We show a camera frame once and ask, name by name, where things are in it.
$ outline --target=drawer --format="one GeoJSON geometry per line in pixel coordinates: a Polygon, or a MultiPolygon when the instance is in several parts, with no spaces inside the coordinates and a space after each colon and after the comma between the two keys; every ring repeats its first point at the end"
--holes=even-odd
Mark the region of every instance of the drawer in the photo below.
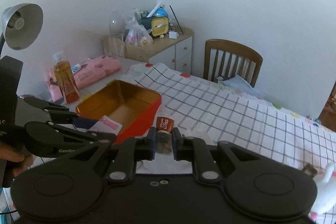
{"type": "Polygon", "coordinates": [[[193,46],[193,38],[189,37],[176,44],[176,60],[180,60],[187,53],[191,52],[193,46]]]}
{"type": "Polygon", "coordinates": [[[175,47],[165,49],[162,52],[149,58],[149,63],[155,65],[157,63],[163,63],[170,69],[175,69],[175,47]]]}
{"type": "Polygon", "coordinates": [[[187,74],[191,73],[191,52],[176,62],[175,70],[187,74]]]}

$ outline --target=orange liquid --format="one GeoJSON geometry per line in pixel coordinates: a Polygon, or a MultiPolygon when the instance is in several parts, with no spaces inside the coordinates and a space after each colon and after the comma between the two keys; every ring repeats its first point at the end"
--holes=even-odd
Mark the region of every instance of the orange liquid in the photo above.
{"type": "Polygon", "coordinates": [[[54,72],[59,89],[64,101],[67,104],[76,102],[79,99],[79,92],[68,61],[59,61],[54,66],[54,72]]]}

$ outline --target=bolt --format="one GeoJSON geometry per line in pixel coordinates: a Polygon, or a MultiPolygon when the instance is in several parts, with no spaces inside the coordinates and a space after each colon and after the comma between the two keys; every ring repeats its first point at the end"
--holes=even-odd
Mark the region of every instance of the bolt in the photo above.
{"type": "Polygon", "coordinates": [[[110,179],[113,179],[113,180],[123,180],[127,176],[124,172],[115,171],[115,172],[112,172],[109,177],[110,177],[110,179]]]}
{"type": "Polygon", "coordinates": [[[217,172],[214,171],[205,171],[202,173],[202,177],[206,180],[214,180],[219,177],[217,172]]]}
{"type": "Polygon", "coordinates": [[[157,186],[159,186],[159,185],[160,185],[160,183],[158,183],[157,181],[151,181],[151,182],[150,182],[150,186],[157,187],[157,186]]]}
{"type": "Polygon", "coordinates": [[[163,184],[163,185],[166,185],[166,184],[169,183],[169,181],[166,180],[166,179],[162,179],[162,180],[160,180],[160,183],[163,184]]]}

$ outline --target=folded fabric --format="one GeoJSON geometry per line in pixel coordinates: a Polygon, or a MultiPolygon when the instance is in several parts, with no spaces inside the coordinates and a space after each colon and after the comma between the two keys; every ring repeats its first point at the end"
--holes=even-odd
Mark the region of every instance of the folded fabric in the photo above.
{"type": "MultiPolygon", "coordinates": [[[[95,59],[86,60],[81,64],[81,69],[74,75],[77,88],[83,89],[88,85],[95,83],[108,75],[120,70],[121,63],[112,57],[100,56],[95,59]]],[[[62,98],[62,93],[59,90],[55,73],[52,68],[49,68],[49,79],[47,80],[48,89],[51,98],[54,102],[62,98]]]]}
{"type": "Polygon", "coordinates": [[[240,90],[241,92],[250,94],[259,99],[263,99],[264,97],[263,94],[259,90],[251,87],[251,85],[248,82],[246,82],[246,80],[241,78],[239,75],[236,75],[235,77],[230,78],[229,80],[225,80],[225,81],[222,81],[221,83],[220,82],[218,83],[228,86],[235,90],[240,90]]]}

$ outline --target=gray lamp shade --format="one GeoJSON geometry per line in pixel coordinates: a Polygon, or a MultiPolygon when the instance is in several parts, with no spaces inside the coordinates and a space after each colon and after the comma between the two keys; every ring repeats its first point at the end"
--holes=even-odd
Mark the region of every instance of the gray lamp shade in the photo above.
{"type": "Polygon", "coordinates": [[[43,12],[36,4],[19,4],[7,8],[1,16],[2,32],[7,45],[13,50],[29,47],[39,35],[43,12]]]}

